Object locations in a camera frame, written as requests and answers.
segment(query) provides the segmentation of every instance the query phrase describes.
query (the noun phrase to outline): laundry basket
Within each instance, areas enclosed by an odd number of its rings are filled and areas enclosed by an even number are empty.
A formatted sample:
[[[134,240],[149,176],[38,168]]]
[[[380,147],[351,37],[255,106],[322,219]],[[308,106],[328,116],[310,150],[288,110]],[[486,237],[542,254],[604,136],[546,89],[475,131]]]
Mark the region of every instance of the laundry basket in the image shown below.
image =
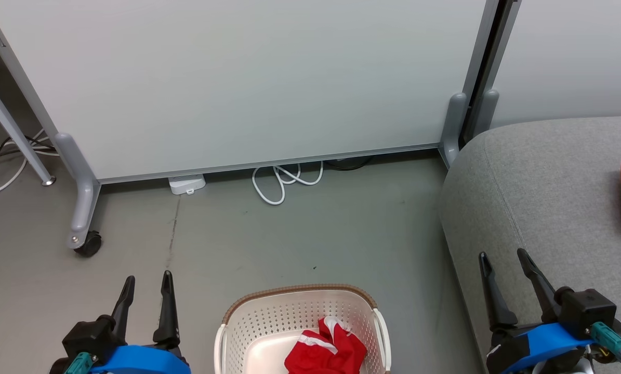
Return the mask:
[[[389,374],[389,332],[375,300],[346,284],[313,284],[251,293],[234,303],[216,334],[216,374],[287,374],[285,358],[301,332],[340,319],[367,348],[360,374]]]

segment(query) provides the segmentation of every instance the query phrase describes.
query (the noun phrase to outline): whiteboard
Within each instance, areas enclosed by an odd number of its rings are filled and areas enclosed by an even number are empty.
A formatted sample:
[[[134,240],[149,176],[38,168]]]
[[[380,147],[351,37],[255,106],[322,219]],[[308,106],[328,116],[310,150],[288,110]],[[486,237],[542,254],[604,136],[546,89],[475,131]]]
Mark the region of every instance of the whiteboard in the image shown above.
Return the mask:
[[[0,0],[98,179],[437,144],[485,0]]]
[[[621,0],[524,0],[493,82],[491,128],[621,116]]]

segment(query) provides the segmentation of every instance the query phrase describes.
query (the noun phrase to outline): concrete floor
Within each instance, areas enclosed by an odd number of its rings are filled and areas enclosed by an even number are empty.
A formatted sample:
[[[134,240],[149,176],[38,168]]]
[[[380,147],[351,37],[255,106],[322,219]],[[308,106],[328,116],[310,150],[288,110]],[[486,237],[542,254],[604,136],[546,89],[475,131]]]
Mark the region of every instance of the concrete floor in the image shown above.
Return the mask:
[[[34,135],[39,124],[2,66],[0,95]],[[193,372],[213,372],[215,333],[234,301],[309,283],[353,284],[374,297],[393,372],[481,372],[437,218],[446,170],[435,151],[327,170],[318,185],[288,186],[277,207],[257,196],[250,171],[208,175],[192,196],[172,195],[166,180],[106,185],[94,217],[104,244],[90,259],[64,246],[73,180],[58,158],[43,161],[56,184],[42,187],[27,167],[0,193],[0,372],[47,372],[65,334],[110,313],[130,274],[137,287],[127,341],[151,343],[166,269]],[[1,159],[0,184],[20,163]],[[313,168],[304,166],[307,175]],[[277,198],[272,173],[261,176],[265,194]]]

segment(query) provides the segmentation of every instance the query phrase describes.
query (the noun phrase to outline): gray upholstery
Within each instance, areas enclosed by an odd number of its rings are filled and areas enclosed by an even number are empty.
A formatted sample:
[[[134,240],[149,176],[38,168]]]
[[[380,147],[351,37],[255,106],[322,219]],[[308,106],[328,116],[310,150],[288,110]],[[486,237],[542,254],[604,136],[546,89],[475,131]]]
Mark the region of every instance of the gray upholstery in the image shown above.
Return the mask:
[[[460,152],[446,176],[440,218],[485,357],[490,331],[479,277],[486,251],[519,322],[541,309],[517,248],[529,251],[555,288],[595,288],[621,320],[621,117],[505,126]],[[600,365],[597,372],[621,372]]]

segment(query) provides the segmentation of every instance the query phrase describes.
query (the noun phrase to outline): red and white cloth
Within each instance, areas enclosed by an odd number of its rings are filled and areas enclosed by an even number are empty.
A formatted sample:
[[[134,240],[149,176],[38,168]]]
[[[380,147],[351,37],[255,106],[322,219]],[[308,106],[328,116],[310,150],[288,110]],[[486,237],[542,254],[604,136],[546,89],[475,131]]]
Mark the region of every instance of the red and white cloth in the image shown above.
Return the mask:
[[[336,317],[320,320],[320,333],[305,330],[285,359],[289,374],[359,374],[366,348]]]

